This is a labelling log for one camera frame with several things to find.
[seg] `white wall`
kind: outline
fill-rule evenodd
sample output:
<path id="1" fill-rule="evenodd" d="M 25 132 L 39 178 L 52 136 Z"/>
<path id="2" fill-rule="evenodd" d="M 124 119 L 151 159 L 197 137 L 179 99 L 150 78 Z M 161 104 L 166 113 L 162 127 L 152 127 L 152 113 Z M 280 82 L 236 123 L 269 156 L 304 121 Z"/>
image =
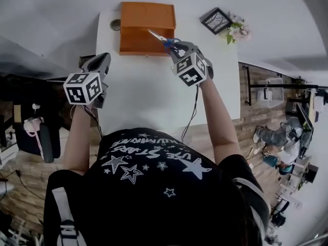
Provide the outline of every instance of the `white wall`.
<path id="1" fill-rule="evenodd" d="M 285 211 L 286 223 L 279 228 L 279 240 L 284 246 L 296 246 L 313 238 L 322 225 L 327 224 L 328 213 L 328 107 L 320 114 L 319 121 L 314 125 L 313 139 L 308 155 L 311 163 L 319 167 L 313 184 L 305 184 L 293 197 L 303 202 L 302 210 L 289 207 Z"/>
<path id="2" fill-rule="evenodd" d="M 27 26 L 29 39 L 24 44 L 28 49 L 71 67 L 67 62 L 76 55 L 94 51 L 98 12 L 117 9 L 122 1 L 174 4 L 177 12 L 194 16 L 217 6 L 231 10 L 253 30 L 253 39 L 238 45 L 240 59 L 270 64 L 289 75 L 296 76 L 300 70 L 291 60 L 326 57 L 320 32 L 303 0 L 3 0 L 0 13 L 5 17 L 0 21 L 10 21 L 0 23 L 0 34 L 5 30 L 3 36 L 24 41 L 23 26 Z"/>

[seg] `person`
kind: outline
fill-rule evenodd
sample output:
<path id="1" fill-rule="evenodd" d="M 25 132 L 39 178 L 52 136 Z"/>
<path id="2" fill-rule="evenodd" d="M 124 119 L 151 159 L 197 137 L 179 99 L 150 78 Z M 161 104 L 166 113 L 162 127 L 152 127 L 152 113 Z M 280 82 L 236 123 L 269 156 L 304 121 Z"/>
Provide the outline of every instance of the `person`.
<path id="1" fill-rule="evenodd" d="M 297 117 L 291 117 L 286 123 L 282 122 L 279 129 L 271 130 L 268 127 L 257 126 L 253 141 L 260 140 L 265 143 L 262 149 L 264 156 L 276 154 L 279 163 L 275 166 L 280 175 L 286 175 L 292 171 L 293 162 L 300 153 L 300 143 L 303 127 Z"/>
<path id="2" fill-rule="evenodd" d="M 134 128 L 104 136 L 89 168 L 91 118 L 76 106 L 64 170 L 48 181 L 46 246 L 262 245 L 270 205 L 213 81 L 200 88 L 215 163 L 168 134 Z"/>

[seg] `desk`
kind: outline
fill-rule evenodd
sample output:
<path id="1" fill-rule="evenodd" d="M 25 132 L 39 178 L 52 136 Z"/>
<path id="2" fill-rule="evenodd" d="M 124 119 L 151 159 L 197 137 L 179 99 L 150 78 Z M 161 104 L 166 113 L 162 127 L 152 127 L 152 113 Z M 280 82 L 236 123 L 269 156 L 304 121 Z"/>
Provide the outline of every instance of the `desk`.
<path id="1" fill-rule="evenodd" d="M 98 110 L 103 133 L 123 128 L 165 130 L 185 127 L 192 115 L 196 87 L 186 87 L 171 71 L 170 57 L 120 56 L 119 31 L 110 22 L 120 12 L 99 15 L 96 54 L 109 52 L 112 62 L 105 78 L 107 97 Z M 196 44 L 214 67 L 214 83 L 231 119 L 240 117 L 240 84 L 236 46 L 213 35 L 198 18 L 176 15 L 175 37 Z M 201 91 L 191 125 L 206 124 Z"/>

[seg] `picture frame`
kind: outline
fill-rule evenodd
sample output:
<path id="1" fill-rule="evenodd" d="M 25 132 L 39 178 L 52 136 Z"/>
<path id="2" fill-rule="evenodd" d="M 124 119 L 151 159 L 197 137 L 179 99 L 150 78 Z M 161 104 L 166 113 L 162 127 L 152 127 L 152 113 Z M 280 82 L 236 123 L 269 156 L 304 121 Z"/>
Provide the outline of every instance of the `picture frame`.
<path id="1" fill-rule="evenodd" d="M 201 23 L 213 34 L 217 35 L 233 23 L 218 7 L 202 17 Z"/>

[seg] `shoe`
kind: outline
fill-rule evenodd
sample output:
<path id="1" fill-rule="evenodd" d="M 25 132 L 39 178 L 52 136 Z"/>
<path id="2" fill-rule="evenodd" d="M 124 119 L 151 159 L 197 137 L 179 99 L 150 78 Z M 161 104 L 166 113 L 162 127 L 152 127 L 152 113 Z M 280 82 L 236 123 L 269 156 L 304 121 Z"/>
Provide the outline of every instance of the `shoe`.
<path id="1" fill-rule="evenodd" d="M 259 126 L 257 126 L 257 127 L 255 128 L 255 132 L 254 132 L 254 135 L 253 135 L 253 142 L 254 142 L 254 143 L 258 143 L 258 142 L 260 141 L 259 136 L 256 134 L 258 128 L 259 128 Z"/>
<path id="2" fill-rule="evenodd" d="M 255 132 L 254 135 L 253 135 L 253 142 L 258 143 L 259 141 L 260 141 L 260 138 L 258 137 L 258 135 Z"/>

